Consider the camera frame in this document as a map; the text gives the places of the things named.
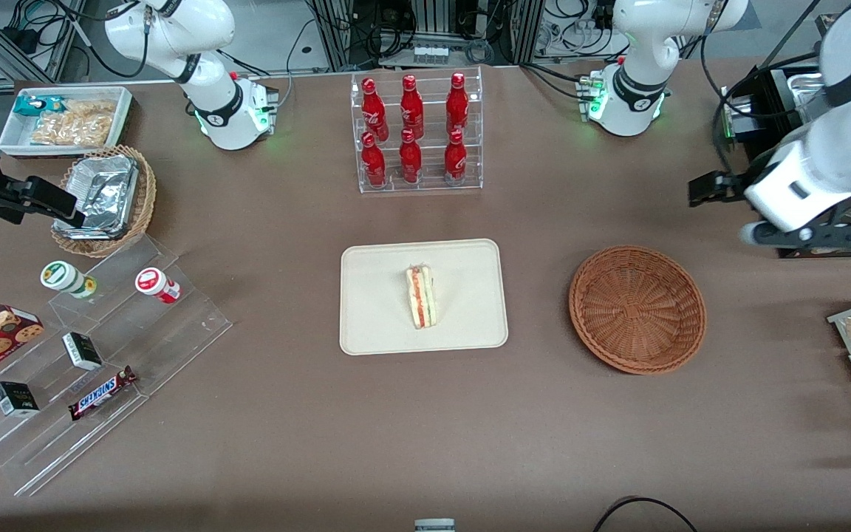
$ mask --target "clear acrylic shelf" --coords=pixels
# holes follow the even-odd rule
[[[89,270],[98,281],[90,299],[58,294],[38,316],[45,333],[37,344],[0,364],[0,381],[26,383],[41,409],[28,418],[0,410],[0,467],[15,495],[31,495],[60,474],[166,381],[209,347],[229,327],[222,311],[179,267],[176,256],[149,236],[128,242]],[[172,305],[136,292],[139,270],[155,266],[182,287]],[[61,337],[70,330],[87,334],[103,360],[97,371],[74,367]],[[68,405],[130,366],[138,377],[80,420]]]
[[[465,159],[466,170],[462,185],[452,186],[445,181],[445,146],[448,145],[448,132],[445,130],[445,99],[448,97],[452,74],[455,72],[462,72],[465,75],[465,91],[469,98],[468,125],[463,131],[462,139],[468,156]],[[416,77],[419,94],[423,97],[426,118],[425,135],[418,140],[423,154],[423,175],[416,185],[409,185],[403,179],[402,166],[399,161],[399,147],[402,145],[400,132],[403,130],[399,102],[403,97],[402,79],[405,74],[412,74]],[[363,160],[360,157],[363,149],[360,136],[366,131],[366,124],[363,121],[363,92],[360,90],[359,84],[364,78],[372,78],[376,81],[376,90],[386,105],[389,138],[386,142],[379,143],[379,148],[382,149],[386,158],[387,185],[385,188],[373,188],[369,185],[363,170]],[[352,75],[350,98],[360,192],[461,191],[462,189],[483,187],[482,70],[477,67],[442,68],[354,74]]]

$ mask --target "bread slice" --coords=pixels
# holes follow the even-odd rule
[[[412,309],[412,323],[416,329],[425,329],[438,323],[435,294],[432,292],[432,272],[429,266],[420,264],[406,270],[409,283],[409,307]]]

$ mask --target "coca-cola bottle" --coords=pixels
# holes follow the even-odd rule
[[[403,130],[403,144],[399,148],[399,161],[403,164],[403,179],[416,185],[423,171],[423,153],[416,143],[416,135],[410,128]]]
[[[452,186],[462,185],[465,179],[465,158],[467,156],[462,145],[462,130],[452,131],[448,136],[448,146],[445,147],[445,182]]]
[[[363,132],[360,140],[363,142],[360,158],[363,160],[363,171],[366,173],[369,186],[384,188],[386,186],[386,159],[383,158],[383,152],[376,146],[376,139],[371,132]]]
[[[371,78],[365,78],[361,82],[363,87],[363,121],[366,122],[367,130],[376,135],[376,140],[386,142],[389,138],[389,126],[386,125],[386,106],[383,99],[376,94],[376,82]]]
[[[468,125],[468,94],[465,93],[465,75],[452,74],[452,90],[445,101],[445,128],[448,134],[459,129],[464,131]]]
[[[423,97],[416,90],[415,75],[403,75],[403,99],[399,102],[403,112],[403,127],[412,130],[416,138],[426,134],[426,119],[423,114]]]

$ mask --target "white lid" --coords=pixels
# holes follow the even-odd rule
[[[41,283],[54,290],[64,290],[74,284],[78,269],[63,260],[55,260],[41,270]]]
[[[136,290],[147,296],[155,296],[163,290],[166,275],[159,268],[144,268],[136,275],[133,285]]]

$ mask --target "table surface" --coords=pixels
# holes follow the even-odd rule
[[[713,67],[726,82],[751,64]],[[747,206],[686,206],[717,167],[699,65],[636,138],[522,70],[483,75],[485,188],[406,198],[358,193],[348,75],[297,78],[276,134],[239,152],[199,134],[178,86],[131,85],[128,141],[159,182],[149,233],[236,326],[43,491],[14,498],[0,474],[0,530],[576,531],[632,494],[702,530],[851,529],[851,366],[824,319],[851,307],[851,259],[783,262],[737,240]],[[0,221],[1,303],[44,305],[52,259],[94,264],[48,225]],[[505,346],[341,352],[346,248],[473,238],[500,246]],[[574,333],[571,276],[611,245],[666,253],[705,296],[705,343],[678,371],[621,374]]]

